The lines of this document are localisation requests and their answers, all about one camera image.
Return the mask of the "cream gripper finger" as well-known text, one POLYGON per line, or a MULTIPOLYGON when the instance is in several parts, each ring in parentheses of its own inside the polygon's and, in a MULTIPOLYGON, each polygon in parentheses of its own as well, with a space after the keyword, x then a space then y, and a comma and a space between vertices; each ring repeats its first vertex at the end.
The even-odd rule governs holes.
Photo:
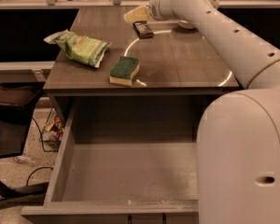
POLYGON ((149 10, 147 6, 136 7, 123 15, 123 19, 127 23, 135 23, 138 21, 148 21, 149 20, 149 10))

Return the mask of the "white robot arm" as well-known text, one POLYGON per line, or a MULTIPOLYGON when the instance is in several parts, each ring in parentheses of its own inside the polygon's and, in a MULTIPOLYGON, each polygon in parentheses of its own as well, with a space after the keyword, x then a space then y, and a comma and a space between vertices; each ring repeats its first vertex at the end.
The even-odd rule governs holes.
POLYGON ((188 22, 242 85, 210 104, 199 124, 200 224, 280 224, 280 49, 217 7, 218 0, 150 0, 124 19, 188 22))

